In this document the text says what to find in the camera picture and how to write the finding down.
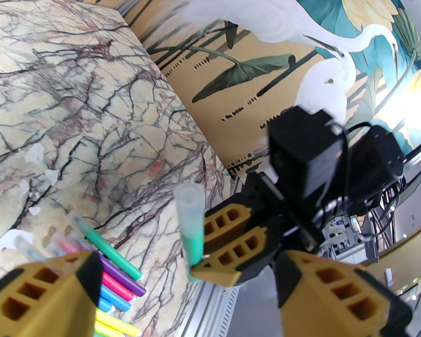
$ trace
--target black cable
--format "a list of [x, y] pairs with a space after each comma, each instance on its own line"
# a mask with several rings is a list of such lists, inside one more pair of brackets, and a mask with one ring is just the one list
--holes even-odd
[[393, 222], [392, 222], [392, 230], [393, 230], [392, 244], [395, 244], [396, 243], [396, 221], [395, 221], [395, 219], [393, 219]]
[[[382, 214], [380, 220], [382, 220], [386, 215], [388, 215], [388, 213], [390, 212], [393, 202], [396, 202], [396, 206], [399, 203], [399, 192], [397, 187], [393, 186], [393, 191], [395, 191], [395, 196], [394, 198], [390, 201], [390, 203], [387, 206], [387, 209], [384, 211], [384, 213]], [[390, 218], [388, 219], [387, 223], [385, 225], [383, 225], [383, 227], [381, 228], [381, 230], [375, 234], [376, 237], [380, 236], [381, 234], [383, 234], [385, 232], [385, 230], [388, 228], [388, 226], [390, 226], [390, 223], [393, 221], [393, 218], [395, 217], [395, 212], [392, 211], [392, 213], [390, 213]]]
[[323, 191], [321, 192], [321, 195], [320, 195], [320, 197], [318, 198], [318, 200], [316, 201], [316, 203], [315, 203], [315, 207], [320, 207], [320, 205], [321, 205], [321, 202], [323, 202], [323, 199], [326, 197], [326, 195], [327, 195], [327, 191], [329, 191], [329, 187], [330, 187], [330, 184], [331, 184], [331, 182], [332, 181], [326, 181], [326, 183], [324, 184], [324, 187], [323, 187]]
[[381, 215], [381, 217], [379, 218], [379, 220], [382, 220], [385, 216], [387, 216], [388, 214], [390, 214], [390, 218], [387, 220], [387, 222], [385, 223], [385, 225], [381, 228], [381, 230], [377, 233], [374, 234], [360, 234], [359, 236], [363, 236], [366, 238], [369, 238], [368, 240], [371, 241], [371, 239], [379, 237], [381, 234], [383, 234], [388, 226], [390, 226], [390, 223], [393, 221], [394, 217], [395, 217], [395, 212], [392, 211], [390, 213], [390, 210], [393, 206], [393, 203], [396, 204], [396, 206], [399, 203], [399, 192], [396, 186], [392, 187], [393, 191], [395, 191], [395, 196], [393, 196], [393, 199], [390, 201], [390, 203], [387, 205], [387, 208], [384, 210], [383, 214]]
[[369, 122], [360, 122], [359, 124], [357, 124], [357, 125], [354, 125], [354, 126], [351, 126], [348, 130], [347, 130], [347, 133], [351, 133], [352, 131], [354, 131], [354, 130], [356, 130], [356, 129], [358, 129], [358, 128], [361, 128], [361, 127], [373, 127], [373, 125], [371, 125], [371, 123], [369, 123]]
[[[376, 217], [374, 217], [374, 233], [377, 233], [376, 226], [379, 226], [379, 228], [382, 228], [382, 223], [379, 220], [377, 220]], [[391, 246], [392, 245], [392, 242], [388, 238], [388, 235], [387, 234], [384, 234], [383, 235], [383, 238], [385, 239], [385, 242], [387, 243], [388, 246]]]
[[320, 231], [326, 226], [326, 204], [323, 203], [323, 217], [321, 218], [321, 225], [318, 228]]
[[[377, 233], [377, 229], [376, 229], [376, 224], [375, 223], [373, 223], [373, 228], [374, 228], [374, 234], [376, 234]], [[379, 239], [378, 238], [375, 238], [374, 239], [374, 245], [376, 246], [376, 251], [379, 252]]]
[[347, 213], [346, 196], [348, 194], [348, 189], [349, 189], [349, 173], [350, 173], [350, 152], [349, 152], [349, 148], [348, 148], [348, 137], [347, 137], [348, 131], [340, 124], [334, 124], [334, 125], [341, 128], [342, 134], [343, 134], [343, 148], [342, 148], [342, 156], [341, 157], [344, 158], [344, 163], [345, 163], [345, 171], [344, 171], [344, 173], [345, 173], [345, 188], [344, 188], [344, 192], [343, 192], [343, 195], [342, 195], [342, 210], [343, 210], [343, 213]]
[[[384, 202], [384, 206], [385, 206], [385, 202], [387, 204], [389, 204], [393, 200], [391, 190], [392, 190], [392, 188], [386, 190], [381, 196], [381, 200], [382, 200], [382, 202]], [[386, 215], [382, 214], [382, 216], [379, 218], [379, 221], [382, 222], [382, 218], [385, 218], [385, 217], [386, 217]]]

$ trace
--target teal leaf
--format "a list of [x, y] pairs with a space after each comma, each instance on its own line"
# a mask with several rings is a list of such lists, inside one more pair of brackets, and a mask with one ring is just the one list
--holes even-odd
[[288, 69], [295, 62], [295, 56], [289, 53], [276, 56], [264, 56], [262, 58], [242, 61], [239, 64], [235, 64], [229, 69], [226, 69], [214, 80], [209, 82], [193, 97], [192, 102], [196, 103], [197, 101], [207, 98], [217, 91], [242, 84], [254, 79], [255, 77], [269, 74], [275, 70]]
[[[357, 125], [361, 122], [369, 122], [374, 117], [374, 110], [376, 108], [376, 91], [379, 86], [379, 80], [382, 77], [382, 69], [376, 69], [373, 74], [368, 75], [368, 80], [366, 80], [365, 92], [359, 102], [359, 105], [350, 119], [346, 122], [345, 128], [349, 129], [350, 127]], [[353, 131], [348, 135], [348, 141], [350, 141], [357, 131]]]
[[416, 60], [421, 60], [421, 39], [406, 10], [398, 8], [398, 15], [393, 16], [395, 20], [395, 31], [400, 38], [407, 52], [411, 55], [416, 51]]

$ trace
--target metal frame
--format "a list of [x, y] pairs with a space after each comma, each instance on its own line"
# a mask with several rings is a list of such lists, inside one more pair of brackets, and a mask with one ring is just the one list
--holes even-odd
[[176, 332], [176, 337], [226, 337], [239, 288], [198, 282], [195, 295]]

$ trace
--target green leaf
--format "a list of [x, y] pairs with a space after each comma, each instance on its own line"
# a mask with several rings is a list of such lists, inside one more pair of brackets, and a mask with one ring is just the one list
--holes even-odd
[[254, 79], [255, 77], [269, 74], [275, 70], [288, 69], [295, 63], [295, 61], [295, 56], [289, 53], [277, 56], [264, 56], [262, 58], [242, 61], [239, 64], [226, 69], [214, 80], [209, 82], [193, 97], [192, 102], [196, 103], [197, 101], [207, 98], [217, 91], [242, 84]]
[[234, 47], [234, 40], [237, 36], [238, 25], [233, 24], [231, 21], [225, 21], [225, 35], [226, 35], [226, 45], [228, 49]]
[[416, 32], [415, 26], [412, 23], [406, 10], [398, 8], [398, 15], [393, 16], [395, 20], [396, 33], [403, 45], [406, 47], [408, 53], [416, 51], [416, 59], [421, 59], [421, 39]]
[[225, 35], [226, 35], [226, 45], [228, 49], [232, 49], [234, 47], [234, 39], [237, 35], [237, 24], [233, 24], [231, 21], [225, 21]]
[[[374, 72], [368, 75], [366, 81], [365, 92], [361, 98], [361, 101], [350, 119], [346, 122], [345, 128], [359, 124], [360, 122], [369, 122], [374, 117], [374, 110], [376, 108], [376, 91], [379, 87], [379, 80], [382, 77], [382, 69], [377, 68]], [[348, 141], [350, 141], [358, 132], [353, 131], [348, 135]]]
[[[244, 37], [247, 37], [251, 32], [249, 30], [242, 30], [240, 33], [236, 34], [235, 38], [234, 38], [234, 43], [239, 42], [241, 39], [243, 39]], [[229, 50], [228, 48], [228, 44], [226, 42], [224, 42], [222, 45], [220, 45], [217, 48], [217, 51], [224, 53], [225, 51]], [[209, 58], [209, 60], [215, 59], [218, 57], [217, 54], [214, 53], [210, 53], [209, 55], [207, 55], [207, 57]]]

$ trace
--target marble pattern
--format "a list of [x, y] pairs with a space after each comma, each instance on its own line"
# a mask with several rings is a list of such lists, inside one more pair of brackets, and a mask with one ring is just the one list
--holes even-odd
[[[121, 314], [173, 336], [187, 283], [172, 189], [229, 176], [164, 76], [115, 10], [61, 0], [0, 0], [0, 237], [63, 230], [73, 207], [144, 274]], [[0, 251], [0, 277], [26, 258]]]

